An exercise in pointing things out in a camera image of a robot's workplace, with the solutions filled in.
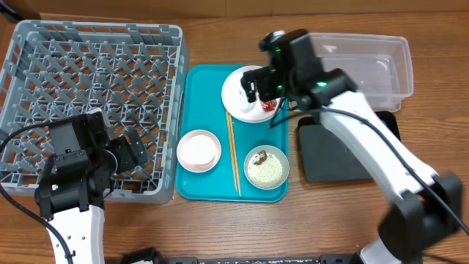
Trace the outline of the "grey-green bowl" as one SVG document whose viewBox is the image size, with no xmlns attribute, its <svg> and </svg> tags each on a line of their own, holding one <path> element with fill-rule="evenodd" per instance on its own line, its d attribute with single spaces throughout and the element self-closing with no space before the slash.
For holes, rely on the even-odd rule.
<svg viewBox="0 0 469 264">
<path fill-rule="evenodd" d="M 268 153 L 272 153 L 274 154 L 278 159 L 279 161 L 281 162 L 281 165 L 283 167 L 283 171 L 282 171 L 282 176 L 281 176 L 281 179 L 277 182 L 276 185 L 274 185 L 272 188 L 261 188 L 259 186 L 256 186 L 254 185 L 251 180 L 249 179 L 248 177 L 248 162 L 249 160 L 251 159 L 251 157 L 255 154 L 257 154 L 258 152 L 260 151 L 266 151 Z M 283 183 L 285 183 L 287 181 L 287 178 L 289 176 L 289 162 L 288 162 L 288 158 L 287 156 L 280 150 L 278 149 L 277 147 L 274 147 L 274 146 L 271 146 L 271 145 L 260 145 L 258 147 L 255 147 L 254 149 L 252 149 L 248 155 L 245 157 L 245 161 L 244 161 L 244 165 L 243 165 L 243 169 L 244 169 L 244 173 L 245 173 L 245 176 L 246 178 L 248 179 L 248 181 L 255 187 L 257 188 L 260 188 L 262 190 L 273 190 L 275 188 L 278 188 L 280 187 Z"/>
</svg>

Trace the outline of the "cooked white rice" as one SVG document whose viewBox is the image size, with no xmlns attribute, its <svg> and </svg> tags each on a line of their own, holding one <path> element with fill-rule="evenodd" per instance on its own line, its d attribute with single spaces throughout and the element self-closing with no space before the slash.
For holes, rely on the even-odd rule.
<svg viewBox="0 0 469 264">
<path fill-rule="evenodd" d="M 266 153 L 267 160 L 261 165 L 253 164 L 254 155 L 251 157 L 248 162 L 248 177 L 256 186 L 272 188 L 281 179 L 283 167 L 274 154 Z"/>
</svg>

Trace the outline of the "pink shallow bowl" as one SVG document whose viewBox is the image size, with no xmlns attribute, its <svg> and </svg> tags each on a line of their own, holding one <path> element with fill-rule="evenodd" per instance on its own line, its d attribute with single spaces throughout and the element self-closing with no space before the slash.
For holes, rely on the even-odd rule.
<svg viewBox="0 0 469 264">
<path fill-rule="evenodd" d="M 211 162 L 209 162 L 209 164 L 195 165 L 195 164 L 191 164 L 187 162 L 185 159 L 185 154 L 184 154 L 185 144 L 188 142 L 188 140 L 191 137 L 195 135 L 209 136 L 215 143 L 215 146 L 216 146 L 215 158 Z M 181 140 L 179 141 L 177 145 L 177 160 L 179 161 L 180 165 L 184 169 L 188 170 L 189 172 L 194 172 L 194 173 L 207 172 L 215 167 L 220 157 L 221 157 L 221 143 L 219 142 L 218 138 L 213 133 L 206 131 L 206 130 L 194 130 L 194 131 L 188 132 L 181 138 Z"/>
</svg>

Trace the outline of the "white tissue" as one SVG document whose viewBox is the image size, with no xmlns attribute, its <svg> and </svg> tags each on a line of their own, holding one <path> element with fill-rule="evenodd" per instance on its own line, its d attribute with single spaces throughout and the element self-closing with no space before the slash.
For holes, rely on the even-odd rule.
<svg viewBox="0 0 469 264">
<path fill-rule="evenodd" d="M 239 97 L 240 97 L 240 110 L 242 113 L 248 113 L 252 111 L 256 105 L 258 94 L 257 92 L 254 93 L 255 101 L 250 103 L 248 101 L 248 96 L 243 88 L 239 88 Z"/>
</svg>

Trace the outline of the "red snack wrapper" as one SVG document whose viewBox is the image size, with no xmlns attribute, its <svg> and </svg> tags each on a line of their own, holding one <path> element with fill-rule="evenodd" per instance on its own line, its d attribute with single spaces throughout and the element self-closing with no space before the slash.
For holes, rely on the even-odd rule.
<svg viewBox="0 0 469 264">
<path fill-rule="evenodd" d="M 269 101 L 261 101 L 260 103 L 261 103 L 262 110 L 265 113 L 275 111 L 277 108 L 277 104 L 278 104 L 276 99 L 269 100 Z"/>
</svg>

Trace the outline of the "white small cup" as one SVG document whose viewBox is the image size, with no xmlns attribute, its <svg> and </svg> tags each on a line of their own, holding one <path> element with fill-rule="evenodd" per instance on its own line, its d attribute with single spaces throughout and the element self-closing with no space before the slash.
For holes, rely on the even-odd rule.
<svg viewBox="0 0 469 264">
<path fill-rule="evenodd" d="M 209 136 L 195 135 L 185 144 L 184 154 L 187 162 L 206 165 L 215 158 L 216 146 Z"/>
</svg>

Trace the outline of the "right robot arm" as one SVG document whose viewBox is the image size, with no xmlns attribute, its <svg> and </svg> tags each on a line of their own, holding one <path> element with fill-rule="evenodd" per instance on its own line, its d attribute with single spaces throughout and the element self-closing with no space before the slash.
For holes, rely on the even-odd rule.
<svg viewBox="0 0 469 264">
<path fill-rule="evenodd" d="M 427 248 L 467 229 L 462 181 L 454 174 L 440 176 L 414 156 L 342 69 L 325 70 L 305 29 L 271 32 L 259 49 L 269 63 L 243 74 L 248 101 L 291 100 L 301 112 L 318 116 L 388 201 L 378 239 L 355 253 L 353 263 L 421 263 Z"/>
</svg>

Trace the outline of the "brown meat piece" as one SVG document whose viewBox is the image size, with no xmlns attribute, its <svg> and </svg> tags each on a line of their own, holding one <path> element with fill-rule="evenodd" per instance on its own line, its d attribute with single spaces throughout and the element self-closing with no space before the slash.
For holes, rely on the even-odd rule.
<svg viewBox="0 0 469 264">
<path fill-rule="evenodd" d="M 267 160 L 267 153 L 264 150 L 262 150 L 254 156 L 253 164 L 261 165 L 266 160 Z"/>
</svg>

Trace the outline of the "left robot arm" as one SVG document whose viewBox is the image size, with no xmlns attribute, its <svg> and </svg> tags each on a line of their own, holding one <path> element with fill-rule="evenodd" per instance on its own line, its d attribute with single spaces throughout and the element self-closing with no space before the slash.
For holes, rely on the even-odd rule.
<svg viewBox="0 0 469 264">
<path fill-rule="evenodd" d="M 148 163 L 135 130 L 111 139 L 101 109 L 52 122 L 53 155 L 48 158 L 34 198 L 57 263 L 104 263 L 104 199 L 114 175 Z"/>
</svg>

